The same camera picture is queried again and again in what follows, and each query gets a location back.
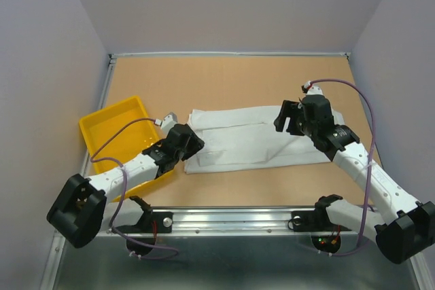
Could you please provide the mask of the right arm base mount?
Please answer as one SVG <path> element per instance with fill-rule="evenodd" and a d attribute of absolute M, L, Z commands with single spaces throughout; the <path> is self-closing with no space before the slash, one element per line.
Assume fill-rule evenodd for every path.
<path fill-rule="evenodd" d="M 333 224 L 327 217 L 320 217 L 314 210 L 293 211 L 287 222 L 287 227 L 293 232 L 310 234 L 311 244 L 320 252 L 337 254 L 341 248 L 341 232 L 349 229 Z"/>

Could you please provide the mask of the white long sleeve shirt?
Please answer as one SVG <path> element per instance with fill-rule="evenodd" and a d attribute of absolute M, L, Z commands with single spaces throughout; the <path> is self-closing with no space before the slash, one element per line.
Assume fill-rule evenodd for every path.
<path fill-rule="evenodd" d="M 329 161 L 308 137 L 277 132 L 280 106 L 221 111 L 194 109 L 188 125 L 205 146 L 184 164 L 184 172 L 222 173 Z"/>

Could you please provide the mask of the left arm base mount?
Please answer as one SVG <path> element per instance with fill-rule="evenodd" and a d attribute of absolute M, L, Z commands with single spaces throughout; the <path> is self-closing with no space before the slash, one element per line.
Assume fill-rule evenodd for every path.
<path fill-rule="evenodd" d="M 110 231 L 126 241 L 126 249 L 131 257 L 139 260 L 164 260 L 179 255 L 179 250 L 160 244 L 159 234 L 172 232 L 171 212 L 143 212 L 133 225 L 111 225 Z"/>

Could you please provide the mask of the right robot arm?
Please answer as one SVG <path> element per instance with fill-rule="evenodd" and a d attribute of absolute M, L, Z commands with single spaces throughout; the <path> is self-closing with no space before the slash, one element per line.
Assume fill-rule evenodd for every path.
<path fill-rule="evenodd" d="M 341 226 L 374 242 L 392 263 L 401 264 L 434 244 L 434 203 L 422 203 L 402 189 L 374 160 L 359 137 L 336 124 L 329 100 L 307 95 L 283 101 L 274 126 L 278 132 L 309 137 L 315 148 L 369 191 L 375 211 L 350 204 L 342 196 L 322 196 L 311 211 L 292 218 L 295 232 L 326 232 Z"/>

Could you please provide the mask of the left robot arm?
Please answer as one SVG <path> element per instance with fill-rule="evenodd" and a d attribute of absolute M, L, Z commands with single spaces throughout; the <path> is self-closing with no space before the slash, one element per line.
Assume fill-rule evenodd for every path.
<path fill-rule="evenodd" d="M 67 179 L 47 214 L 47 221 L 75 248 L 87 245 L 102 230 L 106 206 L 130 187 L 153 181 L 197 154 L 205 142 L 187 124 L 175 124 L 167 136 L 127 163 L 98 175 Z"/>

